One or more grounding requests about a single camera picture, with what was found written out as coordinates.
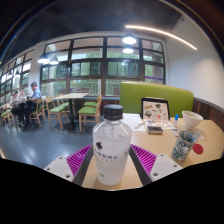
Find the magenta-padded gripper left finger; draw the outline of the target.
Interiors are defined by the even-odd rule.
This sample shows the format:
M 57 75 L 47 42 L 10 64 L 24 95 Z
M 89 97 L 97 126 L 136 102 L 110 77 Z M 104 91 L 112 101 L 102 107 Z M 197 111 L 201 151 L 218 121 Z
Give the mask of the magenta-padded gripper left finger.
M 68 157 L 59 156 L 44 170 L 81 186 L 92 157 L 93 148 L 88 145 Z

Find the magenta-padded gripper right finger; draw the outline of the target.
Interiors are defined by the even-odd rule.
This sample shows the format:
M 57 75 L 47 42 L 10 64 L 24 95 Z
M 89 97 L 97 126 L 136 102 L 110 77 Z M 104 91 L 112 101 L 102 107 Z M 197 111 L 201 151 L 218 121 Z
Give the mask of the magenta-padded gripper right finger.
M 182 169 L 165 154 L 155 155 L 139 146 L 131 145 L 129 155 L 143 185 L 150 184 Z

